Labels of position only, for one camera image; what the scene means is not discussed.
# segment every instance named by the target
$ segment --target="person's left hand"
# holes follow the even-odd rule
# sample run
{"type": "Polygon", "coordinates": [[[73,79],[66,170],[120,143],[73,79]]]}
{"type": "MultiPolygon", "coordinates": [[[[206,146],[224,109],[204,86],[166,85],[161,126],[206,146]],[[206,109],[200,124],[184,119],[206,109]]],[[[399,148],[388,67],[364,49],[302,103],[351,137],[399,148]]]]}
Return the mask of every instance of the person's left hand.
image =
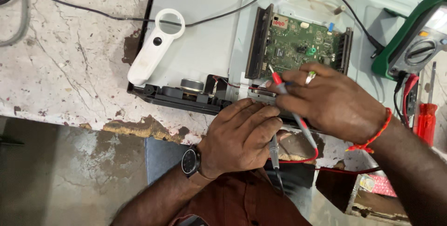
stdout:
{"type": "Polygon", "coordinates": [[[269,157],[269,141],[282,126],[279,109],[244,98],[224,108],[197,146],[200,173],[216,178],[226,172],[263,167],[269,157]]]}

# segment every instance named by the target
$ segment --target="red thread bracelet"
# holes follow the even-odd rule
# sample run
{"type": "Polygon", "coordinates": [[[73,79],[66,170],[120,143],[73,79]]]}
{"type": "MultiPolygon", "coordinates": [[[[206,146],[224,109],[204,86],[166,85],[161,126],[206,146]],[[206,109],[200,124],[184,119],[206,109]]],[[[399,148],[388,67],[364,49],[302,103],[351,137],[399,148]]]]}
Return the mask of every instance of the red thread bracelet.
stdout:
{"type": "Polygon", "coordinates": [[[391,108],[387,108],[387,120],[385,121],[385,124],[383,124],[382,128],[379,130],[379,132],[376,133],[376,135],[374,137],[372,137],[371,139],[367,140],[365,144],[363,145],[358,145],[358,144],[354,144],[350,147],[348,147],[348,149],[346,149],[346,151],[354,151],[356,149],[360,149],[360,150],[365,150],[367,153],[374,153],[374,150],[372,150],[371,148],[367,147],[371,142],[373,142],[375,139],[377,139],[377,137],[379,137],[381,135],[381,133],[387,128],[388,124],[390,123],[391,120],[391,108]]]}

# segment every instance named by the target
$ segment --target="magnifying glass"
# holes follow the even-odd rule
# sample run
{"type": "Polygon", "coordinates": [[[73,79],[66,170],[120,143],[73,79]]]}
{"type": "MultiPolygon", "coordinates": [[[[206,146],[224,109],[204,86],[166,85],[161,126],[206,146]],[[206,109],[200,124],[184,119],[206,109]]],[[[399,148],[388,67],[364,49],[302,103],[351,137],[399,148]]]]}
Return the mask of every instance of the magnifying glass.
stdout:
{"type": "Polygon", "coordinates": [[[144,42],[127,73],[127,80],[137,86],[144,84],[154,72],[172,41],[179,38],[183,32],[185,32],[183,16],[173,9],[161,10],[155,17],[155,29],[144,42]]]}

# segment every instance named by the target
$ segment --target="button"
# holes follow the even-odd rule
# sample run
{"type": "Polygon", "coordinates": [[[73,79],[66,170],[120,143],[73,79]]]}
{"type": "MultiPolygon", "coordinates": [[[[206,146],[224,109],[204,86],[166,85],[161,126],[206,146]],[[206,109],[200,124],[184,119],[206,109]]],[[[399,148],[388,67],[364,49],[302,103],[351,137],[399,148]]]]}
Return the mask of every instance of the button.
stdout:
{"type": "Polygon", "coordinates": [[[161,44],[161,38],[159,38],[159,37],[156,37],[156,38],[154,38],[154,45],[155,46],[159,46],[160,44],[161,44]]]}
{"type": "Polygon", "coordinates": [[[428,32],[427,31],[421,31],[419,33],[419,35],[422,36],[422,37],[426,37],[426,36],[428,36],[428,32]]]}

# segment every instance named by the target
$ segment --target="circuit board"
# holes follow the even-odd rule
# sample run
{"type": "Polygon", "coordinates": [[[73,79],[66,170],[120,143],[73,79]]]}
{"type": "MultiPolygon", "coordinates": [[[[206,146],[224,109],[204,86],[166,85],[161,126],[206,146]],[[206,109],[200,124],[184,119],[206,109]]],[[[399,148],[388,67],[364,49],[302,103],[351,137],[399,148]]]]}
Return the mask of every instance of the circuit board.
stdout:
{"type": "Polygon", "coordinates": [[[272,79],[269,65],[280,75],[311,61],[335,68],[340,36],[339,32],[329,32],[325,26],[275,13],[267,34],[259,79],[272,79]]]}

